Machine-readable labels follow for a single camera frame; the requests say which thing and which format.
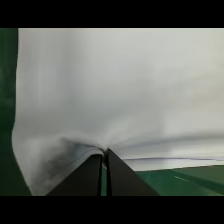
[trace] green background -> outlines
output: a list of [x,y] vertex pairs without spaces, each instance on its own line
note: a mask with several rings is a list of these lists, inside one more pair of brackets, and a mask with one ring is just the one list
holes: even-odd
[[[18,29],[0,28],[0,195],[31,195],[11,143],[15,120]],[[224,166],[137,172],[161,195],[224,195]],[[106,194],[103,170],[102,195]]]

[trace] green table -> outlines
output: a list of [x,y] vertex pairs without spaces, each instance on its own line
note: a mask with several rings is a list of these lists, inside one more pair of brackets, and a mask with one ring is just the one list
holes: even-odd
[[[15,120],[18,29],[0,28],[0,195],[31,195],[11,143]],[[224,166],[145,171],[137,174],[161,195],[224,195]],[[106,173],[103,170],[102,195]]]

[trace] black bar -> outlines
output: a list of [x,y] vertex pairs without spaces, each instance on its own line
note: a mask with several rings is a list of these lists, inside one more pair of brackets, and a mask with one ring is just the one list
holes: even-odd
[[159,196],[114,152],[108,149],[107,196]]
[[48,196],[101,196],[102,156],[89,157]]

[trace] green surface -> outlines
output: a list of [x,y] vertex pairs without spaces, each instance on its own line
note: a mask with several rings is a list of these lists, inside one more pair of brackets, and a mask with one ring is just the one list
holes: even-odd
[[[11,144],[15,117],[18,30],[0,28],[0,195],[30,195]],[[145,171],[137,174],[161,195],[224,195],[224,166]],[[102,195],[106,195],[103,170]]]

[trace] white cloth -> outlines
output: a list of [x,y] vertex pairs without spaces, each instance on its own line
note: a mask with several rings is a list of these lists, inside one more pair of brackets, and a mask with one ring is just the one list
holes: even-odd
[[[47,193],[97,147],[134,170],[224,164],[223,74],[223,29],[20,29],[13,148],[28,186]],[[69,151],[52,181],[64,141],[88,155]]]

